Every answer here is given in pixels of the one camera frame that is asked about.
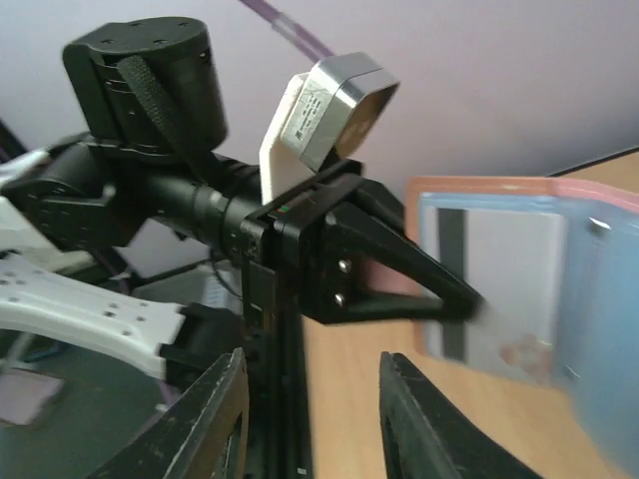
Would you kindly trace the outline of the pink leather card holder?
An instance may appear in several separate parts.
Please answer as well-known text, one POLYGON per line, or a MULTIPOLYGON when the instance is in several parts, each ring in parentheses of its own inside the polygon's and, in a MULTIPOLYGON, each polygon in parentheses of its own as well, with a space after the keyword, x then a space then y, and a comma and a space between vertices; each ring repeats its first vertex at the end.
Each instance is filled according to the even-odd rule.
POLYGON ((417 177, 408 235, 482 296, 414 325, 431 357, 564 390, 593 441, 638 472, 638 197, 570 178, 417 177))

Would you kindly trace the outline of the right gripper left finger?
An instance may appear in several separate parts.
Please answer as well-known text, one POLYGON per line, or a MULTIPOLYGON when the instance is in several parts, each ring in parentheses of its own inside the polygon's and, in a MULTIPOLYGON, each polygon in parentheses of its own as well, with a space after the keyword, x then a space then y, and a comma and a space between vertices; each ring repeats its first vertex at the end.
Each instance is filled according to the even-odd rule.
POLYGON ((248 445, 244 352, 222 355, 158 422, 92 472, 96 479, 242 478, 248 445))

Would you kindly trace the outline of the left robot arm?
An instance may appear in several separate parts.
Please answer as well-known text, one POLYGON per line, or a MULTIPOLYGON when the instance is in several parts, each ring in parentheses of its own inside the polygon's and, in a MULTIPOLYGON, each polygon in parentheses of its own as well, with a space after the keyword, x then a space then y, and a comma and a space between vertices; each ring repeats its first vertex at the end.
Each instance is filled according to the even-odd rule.
POLYGON ((350 159, 396 90, 368 55, 319 60, 276 142, 310 170, 276 184, 264 165, 215 154, 227 124, 206 25, 185 17, 108 23, 63 62, 89 132, 11 200, 56 245, 127 244, 154 218, 242 271, 245 315, 264 327, 281 298, 324 323, 463 321, 481 303, 402 232, 403 213, 350 159))

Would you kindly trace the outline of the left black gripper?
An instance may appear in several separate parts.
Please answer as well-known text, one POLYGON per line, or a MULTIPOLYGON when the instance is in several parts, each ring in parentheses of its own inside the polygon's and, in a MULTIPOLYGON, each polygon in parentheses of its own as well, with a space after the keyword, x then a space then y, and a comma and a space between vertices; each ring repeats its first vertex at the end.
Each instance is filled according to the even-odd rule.
POLYGON ((387 319, 463 322, 481 295, 389 225, 389 191, 341 161, 262 200, 239 190, 243 310, 251 324, 290 313, 321 324, 387 319))

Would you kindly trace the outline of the white card with black stripe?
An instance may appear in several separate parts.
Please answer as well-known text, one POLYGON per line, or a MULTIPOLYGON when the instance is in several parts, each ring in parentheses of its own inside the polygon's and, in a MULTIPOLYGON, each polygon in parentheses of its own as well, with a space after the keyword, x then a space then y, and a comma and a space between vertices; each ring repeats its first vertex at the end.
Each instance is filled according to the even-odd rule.
POLYGON ((471 320, 424 325, 428 354, 547 384, 566 235, 563 217, 430 207, 423 233, 427 252, 482 296, 471 320))

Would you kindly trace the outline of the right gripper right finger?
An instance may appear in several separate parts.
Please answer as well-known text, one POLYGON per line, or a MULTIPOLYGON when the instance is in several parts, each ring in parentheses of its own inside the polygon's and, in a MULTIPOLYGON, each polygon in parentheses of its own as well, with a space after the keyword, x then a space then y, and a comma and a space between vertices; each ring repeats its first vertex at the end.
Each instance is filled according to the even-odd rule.
POLYGON ((477 428, 401 353, 380 356, 379 417, 388 478, 538 476, 477 428))

